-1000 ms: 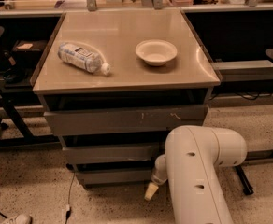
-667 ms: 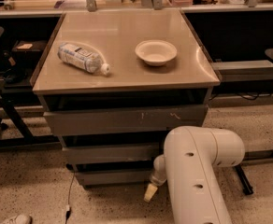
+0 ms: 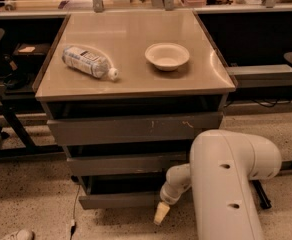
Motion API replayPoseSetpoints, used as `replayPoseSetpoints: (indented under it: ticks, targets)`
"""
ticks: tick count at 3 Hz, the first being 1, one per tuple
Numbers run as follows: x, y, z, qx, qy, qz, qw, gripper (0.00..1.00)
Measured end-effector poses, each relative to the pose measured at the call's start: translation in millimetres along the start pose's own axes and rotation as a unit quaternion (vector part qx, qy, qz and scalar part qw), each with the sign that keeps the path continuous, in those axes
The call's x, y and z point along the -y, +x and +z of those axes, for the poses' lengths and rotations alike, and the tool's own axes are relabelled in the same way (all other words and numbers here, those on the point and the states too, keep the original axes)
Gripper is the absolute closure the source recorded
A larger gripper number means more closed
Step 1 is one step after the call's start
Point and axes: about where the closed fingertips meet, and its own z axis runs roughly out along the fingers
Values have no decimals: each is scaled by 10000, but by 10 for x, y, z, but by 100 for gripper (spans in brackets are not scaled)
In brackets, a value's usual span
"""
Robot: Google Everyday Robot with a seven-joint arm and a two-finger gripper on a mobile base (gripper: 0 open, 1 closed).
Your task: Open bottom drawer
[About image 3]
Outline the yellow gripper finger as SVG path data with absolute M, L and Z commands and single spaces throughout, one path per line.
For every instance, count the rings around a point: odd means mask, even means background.
M 166 215 L 168 214 L 169 210 L 170 206 L 168 204 L 166 204 L 163 201 L 159 202 L 153 220 L 154 224 L 160 225 L 164 218 L 166 217 Z

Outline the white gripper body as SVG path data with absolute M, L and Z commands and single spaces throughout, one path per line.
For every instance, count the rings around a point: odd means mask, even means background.
M 190 185 L 172 185 L 166 181 L 161 187 L 160 199 L 168 205 L 174 205 L 189 188 Z

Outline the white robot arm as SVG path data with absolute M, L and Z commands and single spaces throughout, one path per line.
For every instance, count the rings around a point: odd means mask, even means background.
M 278 147 L 264 137 L 205 131 L 193 141 L 189 162 L 167 171 L 154 223 L 191 190 L 199 240 L 264 240 L 249 182 L 275 177 L 281 164 Z

